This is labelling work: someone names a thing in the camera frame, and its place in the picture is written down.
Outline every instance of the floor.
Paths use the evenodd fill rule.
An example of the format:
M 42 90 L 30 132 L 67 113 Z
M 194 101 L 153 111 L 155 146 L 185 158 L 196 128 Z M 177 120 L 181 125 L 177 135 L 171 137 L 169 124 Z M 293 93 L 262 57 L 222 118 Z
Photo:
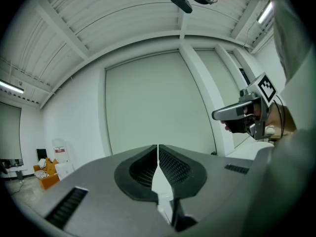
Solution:
M 34 208 L 44 195 L 45 190 L 40 186 L 39 180 L 35 176 L 25 178 L 22 184 L 19 180 L 5 182 L 5 186 L 13 199 L 26 204 L 30 208 Z

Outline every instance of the white ceiling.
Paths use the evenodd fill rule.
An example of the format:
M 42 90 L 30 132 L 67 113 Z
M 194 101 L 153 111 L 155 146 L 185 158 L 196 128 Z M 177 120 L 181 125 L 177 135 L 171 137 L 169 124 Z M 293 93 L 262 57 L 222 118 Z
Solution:
M 0 46 L 0 78 L 25 93 L 5 88 L 0 93 L 43 107 L 74 67 L 82 68 L 124 44 L 197 35 L 243 45 L 251 27 L 246 46 L 254 49 L 255 40 L 267 31 L 266 24 L 255 22 L 267 0 L 191 4 L 193 13 L 188 15 L 170 0 L 28 0 Z

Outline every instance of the vent grille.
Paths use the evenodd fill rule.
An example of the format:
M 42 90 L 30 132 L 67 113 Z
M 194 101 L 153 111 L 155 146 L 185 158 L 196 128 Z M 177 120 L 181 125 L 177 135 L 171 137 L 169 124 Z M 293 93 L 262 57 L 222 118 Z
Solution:
M 184 182 L 190 175 L 191 168 L 185 162 L 159 149 L 161 169 L 171 186 Z
M 241 174 L 247 174 L 249 171 L 249 168 L 239 167 L 231 164 L 226 165 L 225 168 Z
M 56 227 L 63 229 L 87 193 L 87 190 L 73 188 L 46 217 L 46 220 Z
M 156 169 L 157 149 L 155 148 L 134 162 L 129 169 L 129 174 L 136 182 L 151 189 Z

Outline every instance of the large door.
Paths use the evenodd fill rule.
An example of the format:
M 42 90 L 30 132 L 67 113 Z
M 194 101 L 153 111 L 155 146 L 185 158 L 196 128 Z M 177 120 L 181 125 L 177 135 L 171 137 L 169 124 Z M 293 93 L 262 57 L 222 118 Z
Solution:
M 215 151 L 202 97 L 178 52 L 107 71 L 106 109 L 113 154 L 152 144 Z
M 223 99 L 224 105 L 228 106 L 238 102 L 238 86 L 218 54 L 212 50 L 197 51 L 197 53 L 213 77 Z M 247 133 L 234 133 L 234 146 L 237 147 L 248 137 L 249 135 Z

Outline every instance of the fluorescent light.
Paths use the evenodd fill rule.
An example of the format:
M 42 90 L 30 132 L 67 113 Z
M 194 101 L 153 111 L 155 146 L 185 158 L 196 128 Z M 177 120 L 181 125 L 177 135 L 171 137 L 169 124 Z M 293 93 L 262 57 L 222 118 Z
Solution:
M 266 7 L 265 11 L 262 13 L 260 18 L 258 19 L 259 24 L 261 24 L 269 15 L 270 11 L 273 9 L 272 3 L 270 2 L 269 5 Z
M 14 86 L 14 85 L 12 85 L 12 84 L 10 84 L 8 82 L 5 82 L 5 81 L 3 81 L 1 79 L 0 79 L 0 85 L 3 86 L 3 87 L 6 87 L 8 89 L 12 89 L 12 90 L 14 90 L 16 92 L 19 92 L 21 94 L 23 94 L 23 92 L 24 92 L 24 89 L 21 89 L 21 88 L 19 88 L 17 86 Z

